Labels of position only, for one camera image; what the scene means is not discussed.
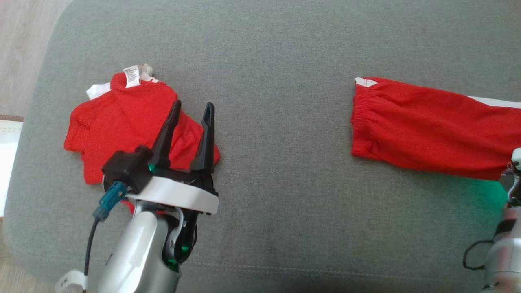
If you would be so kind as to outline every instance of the crumpled red clothing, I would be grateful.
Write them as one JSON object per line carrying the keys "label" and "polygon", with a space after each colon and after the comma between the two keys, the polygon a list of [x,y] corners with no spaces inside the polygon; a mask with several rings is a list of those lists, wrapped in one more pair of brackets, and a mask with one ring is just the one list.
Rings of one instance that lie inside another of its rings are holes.
{"label": "crumpled red clothing", "polygon": [[[154,144],[177,94],[164,82],[140,81],[126,88],[123,72],[113,76],[110,91],[84,102],[70,115],[64,148],[81,152],[83,175],[87,184],[102,181],[105,162],[118,150],[133,152],[144,144]],[[203,127],[181,111],[170,149],[171,168],[189,169],[194,159]],[[214,148],[215,163],[220,155]]]}
{"label": "crumpled red clothing", "polygon": [[354,156],[498,180],[521,147],[521,103],[380,77],[356,78],[353,102]]}

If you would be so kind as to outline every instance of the red garment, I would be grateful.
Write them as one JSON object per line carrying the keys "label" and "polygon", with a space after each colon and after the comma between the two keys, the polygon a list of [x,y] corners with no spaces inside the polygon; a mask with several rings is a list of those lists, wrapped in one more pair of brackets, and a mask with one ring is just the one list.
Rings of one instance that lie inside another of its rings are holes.
{"label": "red garment", "polygon": [[398,167],[498,180],[521,147],[519,103],[379,77],[356,79],[354,156]]}
{"label": "red garment", "polygon": [[[149,148],[166,119],[177,94],[164,82],[140,80],[140,85],[125,88],[123,72],[115,74],[110,91],[84,102],[70,115],[64,148],[81,152],[87,184],[102,181],[103,164],[117,150],[133,152],[145,144]],[[194,159],[203,127],[181,111],[170,149],[171,167],[189,169]],[[215,163],[219,150],[214,148]]]}

